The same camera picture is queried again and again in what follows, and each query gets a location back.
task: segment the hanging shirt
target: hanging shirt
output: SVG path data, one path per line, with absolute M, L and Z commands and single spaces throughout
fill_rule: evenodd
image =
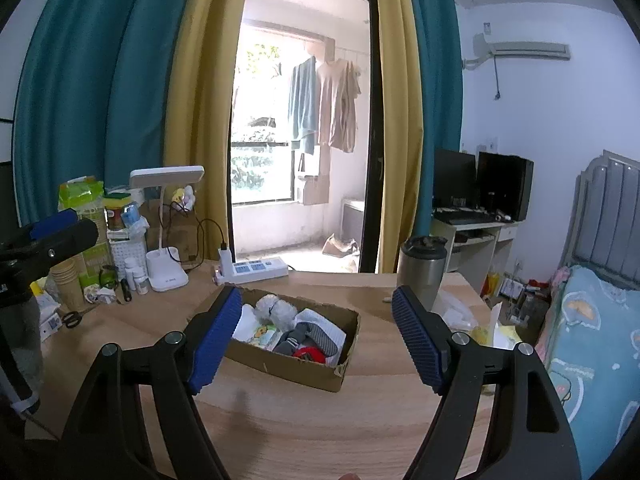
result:
M 319 142 L 351 153 L 356 144 L 357 67 L 345 59 L 327 61 L 318 72 Z
M 316 58 L 311 56 L 293 69 L 289 88 L 291 147 L 313 155 L 318 135 Z

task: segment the wood grain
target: wood grain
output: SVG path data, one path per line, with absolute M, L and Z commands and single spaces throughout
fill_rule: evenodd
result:
M 357 310 L 361 329 L 342 389 L 315 390 L 223 359 L 215 380 L 196 397 L 200 416 L 225 467 L 236 479 L 337 480 L 354 472 L 363 480 L 400 479 L 428 430 L 440 397 L 424 386 L 383 303 L 393 275 L 292 272 L 252 284 L 275 293 L 304 296 Z M 458 274 L 443 288 L 471 306 L 481 322 L 488 309 Z M 100 347 L 152 345 L 180 330 L 215 285 L 210 268 L 190 274 L 184 288 L 124 305 L 101 306 L 79 327 L 62 329 L 44 344 L 45 378 L 38 418 L 62 434 L 64 421 Z M 156 466 L 172 474 L 151 389 L 141 387 L 145 423 Z M 492 405 L 482 397 L 474 433 L 459 475 L 475 470 Z

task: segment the scissors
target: scissors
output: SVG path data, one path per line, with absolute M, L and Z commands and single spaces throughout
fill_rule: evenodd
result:
M 67 312 L 64 316 L 62 316 L 62 324 L 67 328 L 75 328 L 82 321 L 82 317 L 84 314 L 91 312 L 94 308 L 96 308 L 99 304 L 96 303 L 92 306 L 88 306 L 86 309 L 78 312 L 77 310 L 72 310 L 71 312 Z

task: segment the black tumbler lid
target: black tumbler lid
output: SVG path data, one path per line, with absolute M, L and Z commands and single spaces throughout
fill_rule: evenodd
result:
M 442 236 L 414 236 L 405 241 L 400 248 L 411 258 L 443 260 L 447 257 L 446 243 L 447 239 Z

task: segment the window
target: window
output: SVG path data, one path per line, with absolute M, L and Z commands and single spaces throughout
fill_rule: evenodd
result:
M 288 74 L 307 58 L 303 40 L 241 27 L 231 115 L 232 204 L 293 200 Z

